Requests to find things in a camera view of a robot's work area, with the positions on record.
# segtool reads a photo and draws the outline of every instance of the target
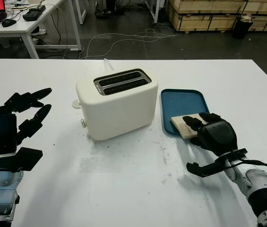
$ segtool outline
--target concrete floor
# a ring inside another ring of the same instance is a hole
[[[122,15],[113,16],[109,19],[97,19],[94,16],[92,4],[89,6],[89,13],[84,25],[78,25],[81,37],[81,44],[85,51],[81,57],[86,55],[89,41],[95,35],[103,33],[122,33],[133,35],[152,28],[157,33],[174,35],[170,25],[164,24],[154,26],[153,20],[146,9],[132,10]],[[74,44],[75,39],[70,26],[70,19],[66,15],[69,44]],[[46,42],[56,43],[58,34],[53,26],[51,17],[48,17],[41,25],[47,29],[47,34],[42,36]],[[59,28],[62,36],[62,44],[66,44],[66,30],[63,18],[60,15]],[[102,55],[109,51],[111,45],[121,39],[139,39],[153,41],[155,38],[136,38],[122,35],[103,35],[94,39],[88,50],[88,56]],[[19,38],[10,38],[10,47],[0,46],[0,58],[29,58],[24,44]],[[64,54],[38,50],[40,58],[48,55]],[[65,56],[68,59],[77,59],[79,52],[67,51]],[[159,39],[156,42],[139,42],[136,40],[121,41],[115,44],[112,50],[104,56],[107,59],[253,59],[256,64],[267,74],[267,33],[249,33],[245,39],[237,40],[232,38],[231,33],[181,33],[178,36]],[[103,59],[104,57],[89,57],[88,59]]]

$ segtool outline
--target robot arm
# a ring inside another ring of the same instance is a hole
[[[42,157],[42,151],[17,146],[26,137],[32,137],[41,127],[42,120],[50,111],[51,105],[43,105],[38,100],[47,96],[51,88],[35,93],[20,95],[15,93],[0,107],[0,227],[11,226],[16,204],[20,197],[17,186],[23,179],[24,171],[31,171]],[[42,107],[31,120],[19,125],[17,132],[16,115],[30,107]]]
[[[267,173],[258,167],[267,166],[257,160],[248,160],[246,149],[237,149],[237,138],[232,126],[220,116],[211,113],[199,114],[208,124],[189,116],[183,117],[185,123],[198,132],[191,143],[211,150],[218,159],[214,163],[200,167],[198,163],[187,163],[187,170],[200,177],[224,171],[246,196],[258,227],[267,227]]]

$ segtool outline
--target white desk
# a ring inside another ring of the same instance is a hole
[[[255,226],[247,200],[224,173],[200,178],[187,171],[187,162],[205,165],[216,157],[164,132],[159,96],[165,88],[202,92],[209,110],[232,124],[248,157],[267,162],[267,75],[252,60],[110,63],[115,69],[147,68],[157,77],[155,118],[149,126],[95,142],[71,102],[76,82],[105,72],[104,61],[0,60],[0,105],[14,92],[53,89],[43,99],[52,104],[43,127],[21,144],[41,149],[43,157],[18,187],[12,226]],[[18,124],[36,111],[17,114]]]
[[[25,21],[23,17],[21,16],[21,19],[17,21],[12,26],[9,27],[2,27],[0,24],[0,37],[21,37],[31,58],[33,59],[39,59],[39,56],[35,49],[45,49],[45,48],[56,48],[56,49],[76,49],[81,50],[81,42],[80,37],[78,34],[78,27],[73,11],[73,6],[71,0],[67,0],[68,2],[68,9],[71,16],[71,23],[73,25],[74,34],[76,37],[76,45],[36,45],[34,46],[32,42],[32,38],[30,36],[30,33],[39,25],[40,22],[42,22],[45,17],[49,14],[51,14],[55,9],[57,9],[55,6],[59,6],[63,1],[65,0],[45,0],[42,2],[43,5],[45,5],[46,10],[41,14],[41,16],[36,21]],[[28,10],[23,11],[20,14],[26,14]]]

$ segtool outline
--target robot finger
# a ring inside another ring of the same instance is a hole
[[[215,113],[199,113],[199,116],[208,123],[222,120],[221,117]]]
[[[190,142],[196,146],[201,147],[202,149],[208,150],[208,148],[206,148],[205,145],[197,137],[191,138]]]
[[[37,100],[40,100],[40,99],[48,96],[51,93],[51,91],[52,91],[52,89],[49,87],[49,88],[45,88],[45,89],[36,91],[36,92],[32,93],[31,95],[37,101]]]
[[[202,126],[204,126],[204,124],[201,122],[201,120],[199,120],[197,118],[193,118],[190,116],[184,116],[184,117],[182,117],[182,119],[194,131],[198,131]]]

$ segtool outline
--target toaster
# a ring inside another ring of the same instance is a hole
[[[82,124],[95,140],[106,140],[150,124],[157,88],[156,79],[141,69],[84,78],[76,85],[84,116]]]

